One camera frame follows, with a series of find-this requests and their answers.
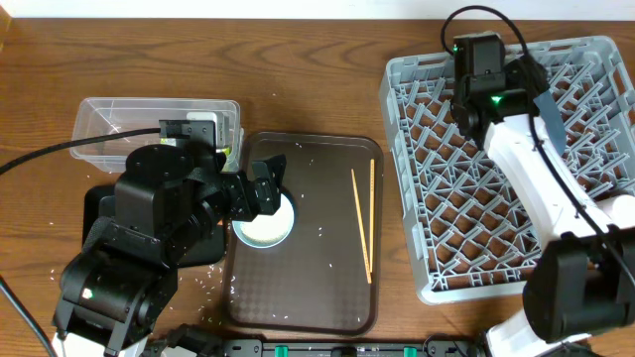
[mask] clear plastic container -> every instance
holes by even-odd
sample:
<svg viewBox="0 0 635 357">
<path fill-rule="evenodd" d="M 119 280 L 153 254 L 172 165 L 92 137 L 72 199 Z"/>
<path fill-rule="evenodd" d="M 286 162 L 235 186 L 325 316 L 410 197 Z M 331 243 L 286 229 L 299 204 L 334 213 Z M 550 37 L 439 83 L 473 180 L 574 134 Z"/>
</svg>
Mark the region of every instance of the clear plastic container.
<svg viewBox="0 0 635 357">
<path fill-rule="evenodd" d="M 223 171 L 238 171 L 243 133 L 240 129 L 240 106 L 233 100 L 86 98 L 79 104 L 72 139 L 158 128 L 159 120 L 186 120 L 189 113 L 201 112 L 222 113 L 227 118 L 230 152 Z M 71 148 L 70 154 L 104 172 L 123 173 L 130 153 L 142 146 L 159 143 L 158 134 L 149 134 Z"/>
</svg>

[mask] tray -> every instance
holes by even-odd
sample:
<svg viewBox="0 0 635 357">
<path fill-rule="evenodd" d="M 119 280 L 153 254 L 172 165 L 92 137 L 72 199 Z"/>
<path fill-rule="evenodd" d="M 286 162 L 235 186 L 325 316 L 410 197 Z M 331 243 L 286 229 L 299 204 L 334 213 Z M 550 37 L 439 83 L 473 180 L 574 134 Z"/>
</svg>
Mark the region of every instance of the tray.
<svg viewBox="0 0 635 357">
<path fill-rule="evenodd" d="M 285 154 L 284 191 L 296 224 L 280 244 L 249 247 L 232 237 L 223 277 L 223 311 L 233 323 L 268 329 L 358 335 L 374 324 L 379 282 L 382 152 L 365 138 L 260 133 L 243 148 L 252 160 Z M 366 282 L 350 169 L 369 245 L 370 159 L 375 160 L 372 284 Z"/>
<path fill-rule="evenodd" d="M 589 196 L 633 192 L 635 90 L 606 37 L 529 45 L 565 121 L 568 167 Z M 520 46 L 507 47 L 506 60 Z M 380 88 L 417 295 L 425 303 L 519 294 L 540 258 L 507 178 L 449 113 L 448 54 L 392 59 Z"/>
</svg>

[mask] cable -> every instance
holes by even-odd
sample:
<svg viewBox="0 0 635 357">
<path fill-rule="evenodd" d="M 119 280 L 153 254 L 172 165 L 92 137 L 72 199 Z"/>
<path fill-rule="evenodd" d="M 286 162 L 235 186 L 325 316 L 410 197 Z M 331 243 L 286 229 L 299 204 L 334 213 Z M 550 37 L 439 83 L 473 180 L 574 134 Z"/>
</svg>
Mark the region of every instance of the cable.
<svg viewBox="0 0 635 357">
<path fill-rule="evenodd" d="M 49 354 L 49 356 L 57 357 L 58 355 L 53 349 L 53 346 L 51 345 L 51 342 L 49 341 L 49 337 L 47 337 L 47 334 L 44 332 L 42 327 L 40 327 L 40 325 L 35 321 L 35 319 L 31 316 L 29 311 L 22 305 L 18 297 L 16 297 L 15 294 L 13 294 L 13 292 L 11 291 L 7 283 L 4 281 L 4 278 L 2 278 L 2 275 L 0 275 L 0 290 L 5 295 L 5 297 L 7 297 L 7 299 L 13 305 L 13 307 L 15 307 L 16 310 L 18 310 L 18 313 L 20 313 L 22 318 L 24 318 L 24 320 L 27 321 L 27 324 L 29 325 L 29 327 L 31 327 L 31 329 L 36 333 L 36 336 L 38 336 L 38 339 L 40 340 L 40 342 L 42 342 L 42 345 L 47 350 L 47 353 Z"/>
<path fill-rule="evenodd" d="M 516 38 L 518 38 L 518 42 L 520 43 L 520 46 L 523 48 L 523 53 L 529 54 L 529 50 L 527 49 L 527 43 L 525 43 L 525 39 L 523 39 L 523 35 L 520 33 L 520 30 L 518 30 L 518 28 L 516 27 L 516 24 L 514 24 L 507 16 L 503 15 L 503 13 L 501 13 L 500 11 L 496 9 L 492 9 L 487 6 L 470 5 L 470 6 L 465 6 L 463 8 L 460 8 L 454 11 L 453 13 L 451 13 L 445 20 L 444 25 L 441 27 L 441 44 L 444 46 L 445 51 L 449 53 L 451 56 L 454 56 L 454 52 L 452 52 L 447 46 L 447 44 L 445 43 L 445 29 L 447 28 L 447 25 L 449 25 L 449 23 L 456 17 L 456 15 L 464 13 L 465 11 L 469 11 L 469 10 L 482 10 L 482 11 L 492 13 L 498 16 L 501 20 L 505 22 L 505 24 L 507 24 L 507 26 L 509 26 L 512 29 L 512 31 L 514 32 L 514 35 L 516 35 Z"/>
<path fill-rule="evenodd" d="M 426 338 L 426 341 L 424 341 L 424 352 L 426 353 L 426 356 L 432 357 L 430 355 L 430 352 L 428 352 L 428 342 L 430 341 L 431 338 L 435 336 L 443 336 L 443 337 L 449 338 L 450 341 L 454 344 L 454 347 L 456 347 L 456 352 L 458 352 L 458 354 L 461 355 L 461 357 L 467 357 L 467 354 L 465 354 L 465 352 L 460 350 L 460 348 L 458 347 L 458 344 L 456 344 L 456 341 L 451 339 L 451 337 L 446 333 L 433 333 L 430 336 L 428 336 L 428 338 Z"/>
<path fill-rule="evenodd" d="M 523 55 L 521 56 L 521 63 L 524 65 L 536 65 L 536 61 L 532 58 L 531 54 L 529 53 L 529 50 L 527 48 L 527 43 L 525 42 L 523 35 L 520 33 L 520 30 L 518 30 L 514 22 L 511 21 L 507 16 L 503 15 L 498 10 L 492 9 L 487 6 L 480 6 L 480 5 L 472 5 L 472 6 L 466 6 L 466 7 L 460 8 L 454 11 L 453 13 L 451 13 L 451 15 L 449 15 L 449 17 L 445 20 L 444 25 L 441 28 L 441 43 L 444 49 L 449 54 L 453 55 L 453 52 L 447 47 L 447 44 L 445 43 L 445 29 L 447 28 L 447 25 L 449 25 L 451 20 L 454 17 L 456 17 L 456 15 L 463 13 L 465 11 L 469 11 L 469 10 L 481 10 L 481 11 L 489 12 L 491 14 L 498 16 L 501 20 L 503 20 L 503 22 L 505 22 L 505 24 L 507 24 L 507 26 L 509 26 L 512 29 L 512 31 L 518 38 L 518 42 L 520 43 L 520 46 L 523 49 Z M 524 71 L 525 77 L 528 81 L 528 95 L 530 96 L 530 102 L 531 102 L 532 98 L 535 98 L 539 94 L 541 94 L 540 92 L 537 92 L 537 88 L 540 88 L 540 86 L 538 85 L 538 83 L 535 82 L 535 77 L 532 76 L 531 73 L 527 72 L 527 70 L 522 65 L 520 65 L 520 68 Z M 534 140 L 534 144 L 536 145 L 536 150 L 538 150 L 538 153 L 540 154 L 541 158 L 545 162 L 547 169 L 549 169 L 549 172 L 552 174 L 552 176 L 554 177 L 554 179 L 556 180 L 560 188 L 563 190 L 567 198 L 571 201 L 571 204 L 573 205 L 573 207 L 575 207 L 575 210 L 577 211 L 577 213 L 595 231 L 597 237 L 602 241 L 604 248 L 608 250 L 609 254 L 613 257 L 613 259 L 615 259 L 615 261 L 617 262 L 617 265 L 619 265 L 620 269 L 626 275 L 626 278 L 628 279 L 631 286 L 633 287 L 633 290 L 635 290 L 635 277 L 633 277 L 633 273 L 630 271 L 630 269 L 628 269 L 628 266 L 624 262 L 624 259 L 622 259 L 622 257 L 619 255 L 619 252 L 613 246 L 613 244 L 608 241 L 604 231 L 602 231 L 602 229 L 597 225 L 597 223 L 595 223 L 593 219 L 588 215 L 584 206 L 582 206 L 577 201 L 572 191 L 569 189 L 567 184 L 560 177 L 560 175 L 558 174 L 558 171 L 556 171 L 556 168 L 554 167 L 551 160 L 547 156 L 547 153 L 545 152 L 545 149 L 543 148 L 543 141 L 540 140 L 540 138 L 538 137 L 538 133 L 536 131 L 536 121 L 534 119 L 534 116 L 531 113 L 529 114 L 529 128 L 531 131 L 532 139 Z"/>
<path fill-rule="evenodd" d="M 128 138 L 128 137 L 138 136 L 138 135 L 156 134 L 160 132 L 161 132 L 160 128 L 139 129 L 139 130 L 132 130 L 132 131 L 123 132 L 123 133 L 103 135 L 103 136 L 98 136 L 94 138 L 74 140 L 74 141 L 69 141 L 66 143 L 51 145 L 47 148 L 36 150 L 27 155 L 21 156 L 20 158 L 12 160 L 9 163 L 3 165 L 0 168 L 0 175 L 5 174 L 9 170 L 21 164 L 24 164 L 28 162 L 29 160 L 38 158 L 42 155 L 46 155 L 52 152 L 56 152 L 58 150 L 73 148 L 76 146 L 87 145 L 87 144 L 101 143 L 101 142 L 105 142 L 109 140 Z M 57 354 L 55 350 L 53 349 L 53 346 L 51 345 L 51 341 L 47 337 L 47 334 L 44 332 L 44 330 L 38 324 L 38 322 L 35 321 L 35 319 L 31 316 L 31 314 L 25 308 L 25 306 L 20 302 L 18 297 L 16 297 L 15 294 L 13 294 L 7 282 L 4 280 L 4 278 L 2 278 L 2 275 L 0 275 L 0 290 L 2 291 L 4 296 L 7 297 L 7 299 L 13 305 L 13 307 L 15 307 L 16 310 L 18 310 L 18 313 L 20 313 L 22 318 L 24 318 L 24 320 L 27 322 L 29 327 L 31 327 L 31 329 L 35 332 L 36 336 L 38 337 L 40 342 L 42 342 L 42 345 L 44 346 L 44 348 L 47 350 L 47 353 L 49 354 L 49 356 L 57 357 Z"/>
</svg>

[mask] wooden chopstick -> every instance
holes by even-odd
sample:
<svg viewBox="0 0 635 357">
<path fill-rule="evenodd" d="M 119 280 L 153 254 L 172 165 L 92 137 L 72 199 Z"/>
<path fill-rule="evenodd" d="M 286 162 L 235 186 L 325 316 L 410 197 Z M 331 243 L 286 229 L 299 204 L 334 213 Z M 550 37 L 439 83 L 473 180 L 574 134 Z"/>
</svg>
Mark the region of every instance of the wooden chopstick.
<svg viewBox="0 0 635 357">
<path fill-rule="evenodd" d="M 355 181 L 354 169 L 350 169 L 350 175 L 353 177 L 353 192 L 355 193 L 355 206 L 357 207 L 357 223 L 359 224 L 359 236 L 361 237 L 361 250 L 364 255 L 364 268 L 366 268 L 366 281 L 368 281 L 368 284 L 371 284 L 368 254 L 366 252 L 366 236 L 364 235 L 364 224 L 361 220 L 361 207 L 359 206 L 359 194 L 357 194 L 357 182 Z"/>
<path fill-rule="evenodd" d="M 370 159 L 370 273 L 373 272 L 373 235 L 375 233 L 375 159 Z"/>
</svg>

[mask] dish rack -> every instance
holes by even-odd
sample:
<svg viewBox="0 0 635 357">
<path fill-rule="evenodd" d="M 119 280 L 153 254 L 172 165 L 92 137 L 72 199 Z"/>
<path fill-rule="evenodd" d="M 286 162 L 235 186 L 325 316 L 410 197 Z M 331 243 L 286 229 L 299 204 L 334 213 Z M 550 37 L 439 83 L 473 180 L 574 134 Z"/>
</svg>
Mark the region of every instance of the dish rack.
<svg viewBox="0 0 635 357">
<path fill-rule="evenodd" d="M 565 122 L 563 159 L 592 198 L 635 189 L 635 90 L 613 41 L 529 44 Z M 506 61 L 521 53 L 506 47 Z M 446 53 L 392 59 L 379 96 L 420 300 L 519 294 L 541 255 L 507 178 L 458 133 Z"/>
</svg>

